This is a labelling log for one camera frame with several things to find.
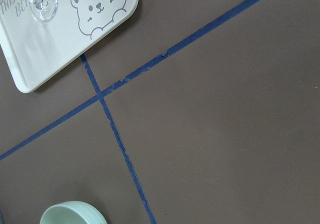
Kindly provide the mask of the cream bear tray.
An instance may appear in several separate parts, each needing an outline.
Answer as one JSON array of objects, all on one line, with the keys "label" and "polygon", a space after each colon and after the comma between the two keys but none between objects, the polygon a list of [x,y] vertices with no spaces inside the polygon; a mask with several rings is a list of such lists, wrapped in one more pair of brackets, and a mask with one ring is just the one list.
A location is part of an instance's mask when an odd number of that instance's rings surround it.
[{"label": "cream bear tray", "polygon": [[126,21],[139,0],[58,0],[50,21],[26,0],[0,0],[0,45],[17,89],[30,93]]}]

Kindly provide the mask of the pale green bowl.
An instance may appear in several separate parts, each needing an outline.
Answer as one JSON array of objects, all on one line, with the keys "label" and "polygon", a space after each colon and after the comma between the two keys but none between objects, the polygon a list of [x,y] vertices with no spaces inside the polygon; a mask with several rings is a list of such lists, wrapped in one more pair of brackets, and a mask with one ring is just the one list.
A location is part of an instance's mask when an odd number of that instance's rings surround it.
[{"label": "pale green bowl", "polygon": [[40,224],[107,224],[104,216],[91,204],[66,201],[50,206],[41,216]]}]

